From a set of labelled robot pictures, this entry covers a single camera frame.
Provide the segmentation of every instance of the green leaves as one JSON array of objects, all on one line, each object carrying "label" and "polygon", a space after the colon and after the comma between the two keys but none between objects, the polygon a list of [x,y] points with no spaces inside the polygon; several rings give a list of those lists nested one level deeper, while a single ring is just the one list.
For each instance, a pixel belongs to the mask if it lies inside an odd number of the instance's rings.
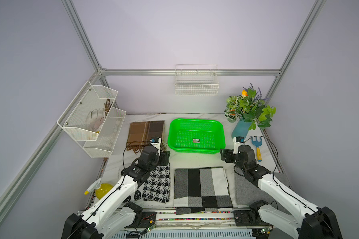
[{"label": "green leaves", "polygon": [[255,129],[256,129],[255,121],[252,121],[252,122],[251,122],[251,125],[250,125],[250,127],[249,127],[248,129],[249,129],[249,130],[255,130]]},{"label": "green leaves", "polygon": [[248,89],[248,92],[247,92],[247,95],[250,97],[250,98],[254,98],[255,95],[256,95],[256,91],[252,90],[252,89]]},{"label": "green leaves", "polygon": [[226,99],[226,103],[228,104],[235,104],[235,102],[237,101],[237,97],[236,96],[230,96],[229,98]]},{"label": "green leaves", "polygon": [[259,118],[258,118],[259,121],[265,121],[267,120],[267,117],[264,116],[264,115],[260,115]]},{"label": "green leaves", "polygon": [[256,127],[261,129],[269,127],[271,119],[275,112],[276,108],[271,108],[270,106],[265,106],[265,101],[262,100],[262,93],[260,90],[254,90],[252,84],[247,89],[247,96],[238,95],[230,96],[226,99],[226,109],[225,116],[228,118],[229,122],[235,122],[236,120],[243,120],[244,122],[249,122],[249,130],[255,130]]}]

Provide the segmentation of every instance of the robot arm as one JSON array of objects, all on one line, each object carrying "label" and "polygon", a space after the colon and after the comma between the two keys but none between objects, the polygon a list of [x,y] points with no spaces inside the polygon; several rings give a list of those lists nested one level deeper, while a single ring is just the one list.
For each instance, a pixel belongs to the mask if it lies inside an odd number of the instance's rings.
[{"label": "robot arm", "polygon": [[254,151],[244,145],[243,137],[234,137],[234,149],[221,149],[221,160],[234,163],[254,186],[272,196],[292,216],[278,211],[265,201],[250,205],[253,219],[274,225],[295,239],[342,239],[335,214],[327,207],[319,208],[281,183],[265,167],[256,164]]},{"label": "robot arm", "polygon": [[126,168],[124,176],[103,198],[80,216],[73,213],[65,221],[62,239],[106,239],[126,226],[139,225],[142,208],[135,203],[126,203],[119,213],[113,213],[149,178],[151,171],[169,163],[170,152],[160,151],[161,139],[152,138],[150,142],[152,145],[143,149],[138,163]]}]

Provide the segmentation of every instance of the black cable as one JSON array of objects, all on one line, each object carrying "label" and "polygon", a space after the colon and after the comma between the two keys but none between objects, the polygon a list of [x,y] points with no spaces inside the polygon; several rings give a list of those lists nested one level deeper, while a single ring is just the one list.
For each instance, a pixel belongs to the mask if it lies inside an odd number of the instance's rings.
[{"label": "black cable", "polygon": [[273,147],[274,147],[274,149],[275,149],[275,152],[276,152],[276,164],[275,164],[275,168],[274,168],[274,170],[273,170],[273,181],[277,183],[277,186],[280,187],[280,189],[282,189],[282,191],[285,192],[287,195],[289,195],[289,196],[295,198],[296,200],[298,200],[301,204],[303,204],[303,205],[305,206],[305,208],[308,208],[308,209],[310,209],[313,213],[315,213],[315,211],[314,211],[313,209],[311,209],[310,207],[308,207],[308,206],[307,206],[305,203],[303,203],[301,200],[299,200],[298,198],[296,198],[296,197],[294,197],[293,195],[291,195],[291,194],[289,194],[288,192],[286,192],[286,191],[281,187],[281,185],[279,184],[279,182],[277,182],[277,181],[274,179],[274,172],[275,172],[275,170],[276,170],[276,168],[277,168],[277,166],[278,166],[278,164],[279,164],[279,154],[278,154],[278,150],[277,150],[276,146],[274,145],[274,143],[273,143],[269,138],[266,138],[266,137],[263,137],[263,136],[261,136],[261,135],[258,135],[258,136],[251,136],[249,139],[247,139],[247,140],[244,142],[244,144],[245,144],[247,141],[249,141],[251,138],[253,138],[253,137],[262,137],[262,138],[267,139],[267,140],[269,141],[269,143],[272,144]]},{"label": "black cable", "polygon": [[[274,143],[273,143],[269,138],[263,137],[263,136],[261,136],[261,135],[251,136],[250,138],[252,138],[252,137],[262,137],[262,138],[265,138],[265,139],[267,139],[267,140],[269,141],[269,143],[272,144],[272,146],[274,147],[275,152],[276,152],[276,164],[275,164],[275,168],[274,168],[274,170],[273,170],[273,180],[274,180],[274,182],[276,182],[276,183],[278,184],[277,186],[280,187],[283,192],[285,192],[286,194],[292,196],[293,198],[295,198],[296,200],[298,200],[301,204],[303,204],[306,208],[310,209],[313,213],[316,213],[313,209],[311,209],[310,207],[308,207],[308,206],[307,206],[305,203],[303,203],[301,200],[299,200],[298,198],[294,197],[293,195],[287,193],[287,192],[281,187],[281,185],[274,179],[274,172],[275,172],[275,170],[276,170],[276,168],[277,168],[277,166],[278,166],[278,164],[279,164],[279,154],[278,154],[278,150],[277,150],[276,146],[274,145]],[[335,233],[334,233],[334,231],[331,229],[331,227],[328,225],[328,223],[324,220],[324,218],[321,218],[321,219],[322,219],[322,221],[327,225],[327,227],[330,229],[330,231],[332,232],[333,236],[334,236],[335,238],[337,238],[336,235],[335,235]]]},{"label": "black cable", "polygon": [[132,228],[134,228],[134,230],[135,230],[135,232],[133,231],[133,233],[137,233],[137,235],[140,233],[138,230],[137,230],[137,228],[135,228],[135,227],[132,227]]},{"label": "black cable", "polygon": [[278,203],[277,203],[277,201],[272,201],[271,203],[270,203],[270,205],[272,206],[272,204],[273,204],[273,202],[275,202],[275,204],[276,204],[276,208],[277,208],[277,210],[278,210]]},{"label": "black cable", "polygon": [[80,227],[84,224],[85,222],[82,222],[81,225],[79,225],[76,230],[74,230],[71,235],[69,235],[66,239],[69,239],[78,229],[80,229]]},{"label": "black cable", "polygon": [[240,220],[238,220],[238,219],[235,219],[235,220],[237,220],[237,222],[240,222],[240,223],[243,223],[243,224],[245,224],[245,223],[250,223],[251,225],[253,225],[253,226],[257,226],[255,223],[252,223],[252,222],[244,222],[244,221],[240,221]]},{"label": "black cable", "polygon": [[129,147],[129,145],[131,145],[132,143],[135,143],[135,142],[148,143],[149,141],[140,141],[140,140],[138,140],[138,141],[133,141],[133,142],[130,142],[130,143],[125,147],[124,152],[123,152],[123,154],[122,154],[122,165],[124,166],[124,177],[122,178],[121,184],[118,186],[118,188],[117,188],[116,190],[114,190],[113,192],[111,192],[111,193],[104,199],[104,201],[102,201],[102,202],[100,203],[100,205],[97,207],[97,209],[96,209],[94,212],[92,212],[92,213],[90,214],[90,216],[89,216],[85,221],[87,221],[87,220],[88,220],[89,218],[91,218],[92,216],[96,215],[96,211],[98,211],[98,209],[101,207],[101,205],[102,205],[114,192],[116,192],[117,190],[120,190],[120,189],[121,189],[122,184],[124,183],[124,180],[125,180],[124,154],[125,154],[126,149]]},{"label": "black cable", "polygon": [[239,175],[239,176],[242,176],[242,177],[244,177],[244,175],[242,175],[242,174],[239,174],[237,171],[235,171],[235,169],[237,168],[237,166],[236,165],[234,165],[234,173],[236,173],[237,175]]},{"label": "black cable", "polygon": [[264,237],[264,236],[269,237],[269,234],[268,234],[268,233],[257,234],[257,233],[260,232],[260,231],[261,231],[261,230],[257,229],[256,233],[252,232],[251,235],[254,236],[254,237],[260,237],[260,238],[262,238],[262,237]]},{"label": "black cable", "polygon": [[[150,216],[145,217],[144,219],[153,221],[152,219],[149,218]],[[149,232],[148,229],[149,229],[151,226],[153,226],[153,225],[155,225],[155,222],[154,222],[154,221],[153,221],[153,223],[150,223],[150,224],[141,232],[141,236],[143,236],[144,234],[148,233],[148,232]]]}]

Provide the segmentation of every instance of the white glove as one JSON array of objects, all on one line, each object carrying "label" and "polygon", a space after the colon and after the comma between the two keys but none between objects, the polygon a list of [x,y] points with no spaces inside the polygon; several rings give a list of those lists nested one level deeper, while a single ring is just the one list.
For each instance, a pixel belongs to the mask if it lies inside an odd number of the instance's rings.
[{"label": "white glove", "polygon": [[99,132],[105,121],[105,111],[104,108],[99,110],[93,110],[88,114],[86,118],[86,128],[93,132]]}]

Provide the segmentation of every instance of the wall-mounted wire shelf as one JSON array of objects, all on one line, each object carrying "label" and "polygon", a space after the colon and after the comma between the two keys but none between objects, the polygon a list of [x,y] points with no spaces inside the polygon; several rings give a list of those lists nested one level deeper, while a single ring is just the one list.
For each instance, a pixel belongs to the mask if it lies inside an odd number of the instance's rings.
[{"label": "wall-mounted wire shelf", "polygon": [[[105,86],[91,85],[72,113],[58,119],[58,125],[78,143],[92,158],[108,158],[113,152],[126,111],[115,107],[117,91]],[[105,114],[105,103],[110,103],[109,112]]]},{"label": "wall-mounted wire shelf", "polygon": [[176,65],[176,96],[216,96],[217,65]]}]

